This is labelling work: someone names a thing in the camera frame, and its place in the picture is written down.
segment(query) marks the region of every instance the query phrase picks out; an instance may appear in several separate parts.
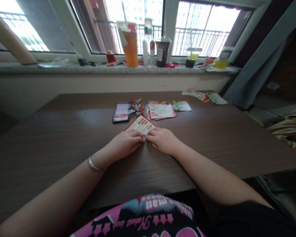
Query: window glass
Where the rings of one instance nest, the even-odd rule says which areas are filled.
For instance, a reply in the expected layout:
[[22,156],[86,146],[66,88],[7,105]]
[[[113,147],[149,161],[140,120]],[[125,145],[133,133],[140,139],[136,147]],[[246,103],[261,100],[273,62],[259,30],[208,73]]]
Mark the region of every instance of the window glass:
[[250,15],[248,9],[180,1],[172,55],[186,56],[192,46],[203,49],[201,57],[217,57],[223,46],[234,46]]
[[[124,21],[122,0],[71,0],[94,54],[124,54],[116,21]],[[163,0],[123,0],[126,20],[135,22],[138,54],[142,54],[145,18],[152,19],[154,39],[161,36]]]
[[0,0],[0,17],[30,51],[74,52],[49,1]]

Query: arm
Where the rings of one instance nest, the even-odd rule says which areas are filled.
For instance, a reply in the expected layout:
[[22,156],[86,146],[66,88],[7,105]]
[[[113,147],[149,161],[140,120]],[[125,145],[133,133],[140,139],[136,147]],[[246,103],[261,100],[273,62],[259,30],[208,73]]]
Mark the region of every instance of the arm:
[[[128,130],[92,155],[92,163],[106,169],[144,142],[141,133]],[[0,225],[1,236],[55,236],[80,209],[102,178],[103,171],[92,170],[87,160],[58,180]]]
[[197,186],[216,203],[235,205],[254,201],[272,208],[248,184],[183,144],[171,131],[155,128],[146,136],[146,140],[150,141],[156,150],[177,159]]

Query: gray curtain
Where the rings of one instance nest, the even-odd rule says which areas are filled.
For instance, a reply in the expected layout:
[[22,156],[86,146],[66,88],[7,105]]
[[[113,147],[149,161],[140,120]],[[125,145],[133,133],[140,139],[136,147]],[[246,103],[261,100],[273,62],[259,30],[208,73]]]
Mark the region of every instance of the gray curtain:
[[247,64],[224,94],[224,99],[247,109],[272,72],[296,28],[296,0],[294,0],[254,52]]

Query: smartphone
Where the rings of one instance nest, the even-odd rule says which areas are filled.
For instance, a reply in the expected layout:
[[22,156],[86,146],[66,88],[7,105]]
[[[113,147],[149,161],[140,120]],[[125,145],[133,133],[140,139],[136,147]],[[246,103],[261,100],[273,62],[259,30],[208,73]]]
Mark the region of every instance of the smartphone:
[[128,122],[131,104],[129,102],[118,102],[112,117],[113,123]]

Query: cardboard tube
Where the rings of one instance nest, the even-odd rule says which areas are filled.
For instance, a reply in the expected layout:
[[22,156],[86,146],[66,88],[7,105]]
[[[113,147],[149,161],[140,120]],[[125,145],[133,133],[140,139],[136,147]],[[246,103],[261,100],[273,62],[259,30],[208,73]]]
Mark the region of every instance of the cardboard tube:
[[23,65],[37,64],[37,60],[27,50],[22,41],[13,33],[10,27],[0,17],[0,42]]

